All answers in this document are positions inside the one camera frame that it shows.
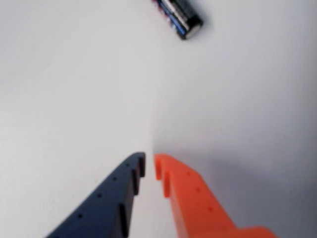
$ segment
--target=battery label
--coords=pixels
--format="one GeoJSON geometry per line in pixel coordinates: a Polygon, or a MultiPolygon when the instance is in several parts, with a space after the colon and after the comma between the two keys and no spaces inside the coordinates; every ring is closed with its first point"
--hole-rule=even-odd
{"type": "Polygon", "coordinates": [[[185,0],[171,0],[172,4],[174,7],[179,11],[184,14],[184,17],[186,20],[192,18],[193,16],[196,15],[195,11],[193,8],[188,4],[187,1],[185,0]]]}

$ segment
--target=white table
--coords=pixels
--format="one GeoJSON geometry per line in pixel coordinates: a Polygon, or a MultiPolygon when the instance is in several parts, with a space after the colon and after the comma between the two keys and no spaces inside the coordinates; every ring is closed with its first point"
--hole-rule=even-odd
{"type": "Polygon", "coordinates": [[[149,0],[1,1],[0,237],[44,237],[139,150],[131,238],[176,237],[153,151],[238,226],[315,237],[317,3],[194,2],[181,41],[149,0]]]}

